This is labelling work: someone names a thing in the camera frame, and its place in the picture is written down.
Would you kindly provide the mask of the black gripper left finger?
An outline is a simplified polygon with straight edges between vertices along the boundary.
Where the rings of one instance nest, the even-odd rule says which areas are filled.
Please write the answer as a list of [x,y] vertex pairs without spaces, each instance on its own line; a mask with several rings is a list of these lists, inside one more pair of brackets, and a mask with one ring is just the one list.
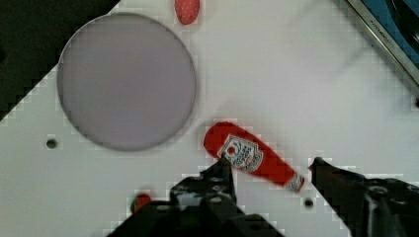
[[232,171],[220,159],[140,207],[108,237],[284,237],[259,214],[237,206]]

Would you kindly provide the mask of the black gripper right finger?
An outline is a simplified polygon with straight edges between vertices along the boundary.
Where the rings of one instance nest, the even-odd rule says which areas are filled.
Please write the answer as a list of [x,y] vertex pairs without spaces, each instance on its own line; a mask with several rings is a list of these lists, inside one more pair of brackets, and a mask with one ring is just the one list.
[[419,237],[419,190],[394,178],[371,178],[337,168],[320,157],[311,182],[352,237]]

